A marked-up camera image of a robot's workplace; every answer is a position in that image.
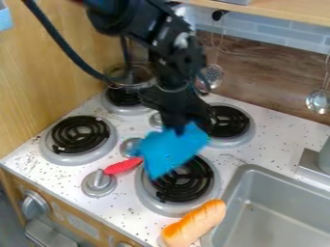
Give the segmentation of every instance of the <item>orange toy food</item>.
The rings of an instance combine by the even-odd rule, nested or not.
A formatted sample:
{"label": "orange toy food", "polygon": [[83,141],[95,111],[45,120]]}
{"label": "orange toy food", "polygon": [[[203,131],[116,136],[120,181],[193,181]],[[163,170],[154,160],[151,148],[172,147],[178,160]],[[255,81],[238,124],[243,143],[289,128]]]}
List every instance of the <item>orange toy food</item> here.
{"label": "orange toy food", "polygon": [[220,224],[225,215],[226,204],[223,201],[209,201],[163,229],[161,240],[167,247],[187,247]]}

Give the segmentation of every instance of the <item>wooden panel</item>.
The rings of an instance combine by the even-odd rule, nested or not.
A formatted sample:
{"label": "wooden panel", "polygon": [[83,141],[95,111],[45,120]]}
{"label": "wooden panel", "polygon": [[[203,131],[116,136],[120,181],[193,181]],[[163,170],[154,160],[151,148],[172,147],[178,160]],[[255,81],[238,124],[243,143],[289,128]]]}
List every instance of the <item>wooden panel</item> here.
{"label": "wooden panel", "polygon": [[[19,0],[7,3],[14,28],[0,32],[0,157],[102,89],[67,58]],[[38,3],[94,68],[102,71],[122,60],[118,39],[97,33],[82,8],[66,0]]]}
{"label": "wooden panel", "polygon": [[180,2],[218,10],[256,14],[330,26],[329,0],[251,0],[248,6],[211,0],[181,0]]}
{"label": "wooden panel", "polygon": [[[65,204],[64,202],[58,200],[57,198],[47,194],[43,190],[39,189],[38,187],[32,185],[31,183],[28,183],[10,173],[8,173],[5,170],[1,170],[0,172],[6,176],[7,180],[11,182],[12,188],[11,188],[11,195],[12,200],[14,201],[14,205],[17,206],[19,201],[23,200],[22,191],[26,189],[33,190],[35,192],[38,192],[51,206],[51,212],[49,214],[49,218],[57,223],[59,223],[61,226],[71,230],[75,234],[79,235],[83,239],[88,240],[89,242],[95,244],[95,246],[99,247],[109,247],[109,246],[116,246],[119,242],[124,242],[127,244],[130,244],[134,247],[142,247],[142,245],[136,243],[134,240],[128,238],[125,235],[122,235],[121,233],[118,233],[117,231],[109,228],[108,226],[98,222],[93,217],[77,210],[76,208],[69,206]],[[88,224],[89,226],[93,227],[95,230],[98,230],[98,239],[95,237],[85,233],[84,231],[81,231],[77,228],[75,228],[70,222],[68,216],[70,215],[71,219],[72,216],[74,217],[74,220],[79,222],[79,220],[82,220],[85,224]],[[109,244],[109,236],[112,236],[113,242],[112,244]]]}
{"label": "wooden panel", "polygon": [[25,219],[23,216],[20,214],[20,208],[17,204],[17,198],[19,197],[19,194],[17,191],[14,189],[14,183],[9,174],[0,168],[0,185],[3,186],[6,192],[6,196],[8,197],[14,212],[17,215],[19,223],[24,226],[25,225]]}
{"label": "wooden panel", "polygon": [[[330,114],[315,114],[305,105],[307,94],[322,84],[325,55],[225,37],[217,59],[218,48],[211,47],[210,33],[198,35],[206,47],[208,62],[217,63],[226,73],[216,94],[330,124]],[[215,45],[220,40],[214,35]]]}

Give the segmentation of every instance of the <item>metal ladle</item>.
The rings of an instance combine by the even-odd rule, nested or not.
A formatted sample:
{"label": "metal ladle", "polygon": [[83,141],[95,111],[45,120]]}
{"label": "metal ladle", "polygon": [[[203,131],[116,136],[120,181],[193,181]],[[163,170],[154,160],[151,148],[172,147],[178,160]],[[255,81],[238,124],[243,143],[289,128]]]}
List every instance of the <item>metal ladle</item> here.
{"label": "metal ladle", "polygon": [[329,57],[330,53],[325,60],[325,76],[322,87],[311,92],[306,98],[307,108],[319,114],[324,114],[330,109],[330,92],[327,91],[330,82],[328,66]]}

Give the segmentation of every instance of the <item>black coil burner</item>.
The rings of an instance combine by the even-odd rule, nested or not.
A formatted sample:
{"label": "black coil burner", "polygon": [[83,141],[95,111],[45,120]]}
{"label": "black coil burner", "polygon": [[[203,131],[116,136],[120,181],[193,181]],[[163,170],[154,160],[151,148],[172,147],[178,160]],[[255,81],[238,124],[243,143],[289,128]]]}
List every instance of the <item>black coil burner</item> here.
{"label": "black coil burner", "polygon": [[141,98],[136,93],[128,93],[125,89],[108,89],[107,99],[116,106],[141,105]]}
{"label": "black coil burner", "polygon": [[210,137],[235,137],[245,133],[250,127],[250,119],[230,106],[211,106],[211,112]]}
{"label": "black coil burner", "polygon": [[110,136],[108,125],[95,117],[69,117],[51,130],[55,153],[80,153],[89,151]]}
{"label": "black coil burner", "polygon": [[213,171],[199,156],[151,182],[161,203],[185,203],[204,195],[213,181]]}

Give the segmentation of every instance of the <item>shelf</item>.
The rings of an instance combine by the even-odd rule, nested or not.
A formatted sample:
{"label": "shelf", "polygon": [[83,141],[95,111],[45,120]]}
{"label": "shelf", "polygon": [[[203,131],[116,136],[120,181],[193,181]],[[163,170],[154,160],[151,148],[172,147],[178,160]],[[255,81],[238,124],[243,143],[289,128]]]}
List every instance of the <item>shelf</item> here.
{"label": "shelf", "polygon": [[211,0],[181,0],[180,2],[330,27],[330,0],[252,0],[248,6]]}

